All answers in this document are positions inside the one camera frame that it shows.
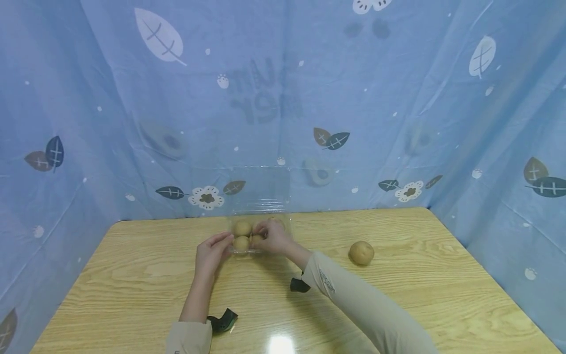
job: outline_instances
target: white leaf print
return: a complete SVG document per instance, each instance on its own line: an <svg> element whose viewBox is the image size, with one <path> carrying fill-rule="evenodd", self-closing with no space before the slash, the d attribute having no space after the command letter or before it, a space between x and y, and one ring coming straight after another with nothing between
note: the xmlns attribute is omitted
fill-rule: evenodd
<svg viewBox="0 0 566 354"><path fill-rule="evenodd" d="M381 11L384 8L386 8L387 6L389 6L389 4L392 2L393 0L373 0L374 3L374 10L375 11Z"/></svg>
<svg viewBox="0 0 566 354"><path fill-rule="evenodd" d="M352 1L352 10L358 15L363 15L371 9L372 5L372 0L354 0Z"/></svg>
<svg viewBox="0 0 566 354"><path fill-rule="evenodd" d="M162 17L142 8L134 9L138 30L147 48L159 59L177 61L183 54L183 40L173 26Z"/></svg>
<svg viewBox="0 0 566 354"><path fill-rule="evenodd" d="M482 73L486 71L493 59L495 58L495 40L489 36L484 36L470 59L470 75L482 78Z"/></svg>

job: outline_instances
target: right hand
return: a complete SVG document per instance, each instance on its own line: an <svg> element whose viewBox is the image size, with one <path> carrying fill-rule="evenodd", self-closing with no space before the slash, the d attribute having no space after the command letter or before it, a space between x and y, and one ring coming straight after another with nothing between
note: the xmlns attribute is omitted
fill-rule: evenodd
<svg viewBox="0 0 566 354"><path fill-rule="evenodd" d="M259 222L254 234L264 234L265 239L254 242L252 248L264 250L271 253L284 253L293 239L285 232L283 224L276 219L267 219Z"/></svg>

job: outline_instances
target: finger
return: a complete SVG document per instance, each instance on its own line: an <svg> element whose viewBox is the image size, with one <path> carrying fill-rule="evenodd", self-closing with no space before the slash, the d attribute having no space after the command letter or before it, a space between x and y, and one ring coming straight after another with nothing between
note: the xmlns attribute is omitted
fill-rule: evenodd
<svg viewBox="0 0 566 354"><path fill-rule="evenodd" d="M260 233L263 229L267 228L267 221L268 220L263 220L258 222L255 226L254 233Z"/></svg>
<svg viewBox="0 0 566 354"><path fill-rule="evenodd" d="M216 235L213 235L211 237L209 237L208 239L206 239L203 243L209 247L214 246L217 242L224 240L225 238L227 238L228 236L230 236L232 233L230 231L224 231L221 233L218 233Z"/></svg>
<svg viewBox="0 0 566 354"><path fill-rule="evenodd" d="M266 240L257 240L256 238L252 241L250 247L258 250L265 249L265 242Z"/></svg>
<svg viewBox="0 0 566 354"><path fill-rule="evenodd" d="M230 246L232 244L233 241L234 241L234 235L229 233L227 236L224 237L223 240L215 243L213 248L215 250L218 250L220 253L223 253L224 250L226 250L228 248L228 246Z"/></svg>

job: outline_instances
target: potato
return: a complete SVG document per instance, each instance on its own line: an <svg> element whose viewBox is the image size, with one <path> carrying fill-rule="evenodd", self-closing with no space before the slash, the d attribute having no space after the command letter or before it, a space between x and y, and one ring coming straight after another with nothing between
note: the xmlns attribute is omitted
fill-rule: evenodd
<svg viewBox="0 0 566 354"><path fill-rule="evenodd" d="M251 234L251 224L247 221L238 221L234 225L234 236L250 236Z"/></svg>
<svg viewBox="0 0 566 354"><path fill-rule="evenodd" d="M246 236L236 237L233 243L234 250L238 252L247 251L250 248L250 239Z"/></svg>
<svg viewBox="0 0 566 354"><path fill-rule="evenodd" d="M348 253L352 262L360 265L367 266L374 258L374 248L365 241L358 241L350 247Z"/></svg>
<svg viewBox="0 0 566 354"><path fill-rule="evenodd" d="M251 239L250 239L250 240L251 240L251 244L253 245L254 243L257 243L257 242L261 242L261 241L263 241L263 240L264 240L264 238L263 238L263 236L262 236L262 235L259 235L259 234L255 234L255 235L253 235L253 236L251 237Z"/></svg>

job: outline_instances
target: wooden table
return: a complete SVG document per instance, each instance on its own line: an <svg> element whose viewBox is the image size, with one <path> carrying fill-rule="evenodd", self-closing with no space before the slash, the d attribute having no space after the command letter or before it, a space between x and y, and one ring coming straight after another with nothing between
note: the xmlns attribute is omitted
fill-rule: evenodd
<svg viewBox="0 0 566 354"><path fill-rule="evenodd" d="M434 215L424 208L294 214L294 237L380 288L430 333L441 353L545 353L558 349ZM187 295L197 244L224 218L114 225L32 353L159 354ZM358 240L368 267L348 259ZM317 291L289 292L298 269L279 257L233 257L211 314L239 318L211 353L362 353L371 343Z"/></svg>

